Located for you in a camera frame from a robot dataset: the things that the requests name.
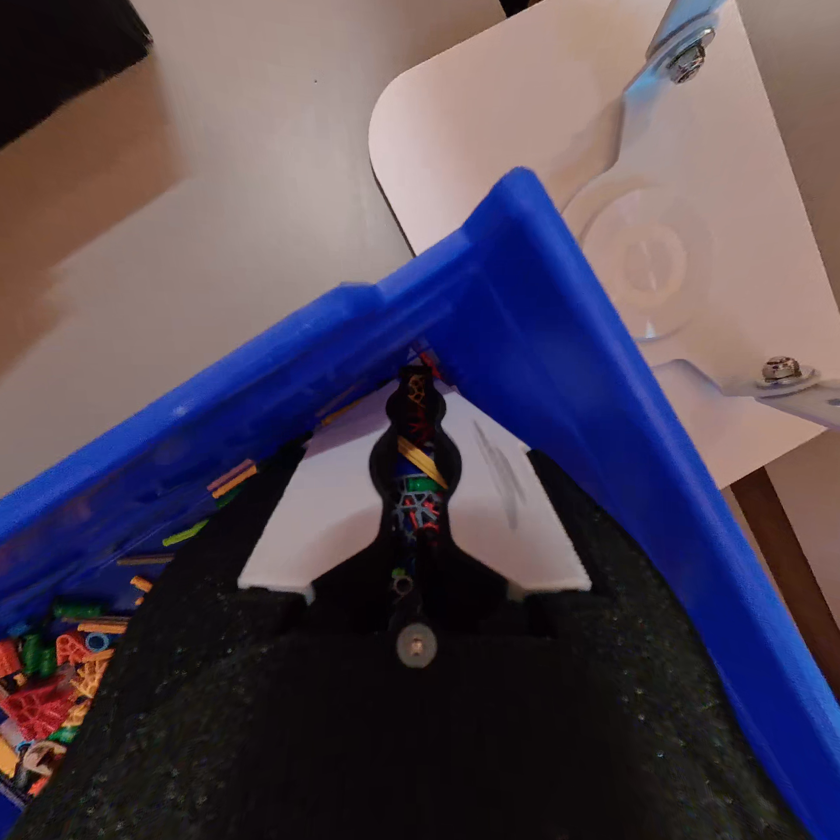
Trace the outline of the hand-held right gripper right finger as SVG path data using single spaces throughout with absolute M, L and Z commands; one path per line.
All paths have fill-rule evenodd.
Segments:
M 456 547 L 525 594 L 588 592 L 592 580 L 529 458 L 530 447 L 455 388 L 418 369 L 418 446 Z

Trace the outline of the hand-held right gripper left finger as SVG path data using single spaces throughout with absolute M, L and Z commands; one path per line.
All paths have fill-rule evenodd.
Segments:
M 240 590 L 314 596 L 321 575 L 369 547 L 383 501 L 371 453 L 391 425 L 385 407 L 398 380 L 318 427 L 238 577 Z

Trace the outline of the blue plastic parts bin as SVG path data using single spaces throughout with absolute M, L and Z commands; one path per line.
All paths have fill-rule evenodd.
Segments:
M 838 704 L 535 174 L 374 285 L 341 285 L 2 499 L 2 627 L 185 526 L 206 485 L 391 378 L 427 343 L 461 394 L 551 457 L 686 609 L 740 727 L 813 838 L 838 838 Z

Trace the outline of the pile of colourful construction pieces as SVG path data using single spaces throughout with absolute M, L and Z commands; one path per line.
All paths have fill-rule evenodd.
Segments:
M 376 608 L 387 615 L 418 590 L 422 574 L 438 560 L 442 519 L 448 502 L 450 457 L 439 418 L 443 397 L 433 355 L 417 355 L 402 368 L 395 389 L 383 387 L 382 408 L 370 404 L 385 430 L 362 446 L 362 466 L 349 478 L 373 479 L 373 538 L 361 549 L 340 549 L 339 571 L 350 571 L 350 554 L 384 550 L 378 566 L 362 564 L 373 582 L 362 584 Z M 56 759 L 75 738 L 119 638 L 152 591 L 155 579 L 136 574 L 125 580 L 135 592 L 132 612 L 108 614 L 110 603 L 65 600 L 51 607 L 44 631 L 22 624 L 2 635 L 2 774 L 24 797 L 35 797 L 53 774 Z

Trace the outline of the metal bolt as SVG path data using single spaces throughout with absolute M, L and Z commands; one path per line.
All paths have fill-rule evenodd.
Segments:
M 714 28 L 704 28 L 675 48 L 665 64 L 666 74 L 673 84 L 683 84 L 697 75 L 706 61 L 707 48 L 715 35 Z
M 788 355 L 776 355 L 763 364 L 759 386 L 779 390 L 802 380 L 804 374 L 799 361 Z

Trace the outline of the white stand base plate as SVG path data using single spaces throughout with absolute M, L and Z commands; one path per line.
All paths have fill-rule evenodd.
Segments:
M 539 2 L 394 79 L 374 174 L 420 253 L 534 170 L 720 487 L 824 487 L 837 435 L 757 386 L 765 361 L 838 379 L 838 311 L 736 2 L 694 80 L 627 89 L 671 2 Z

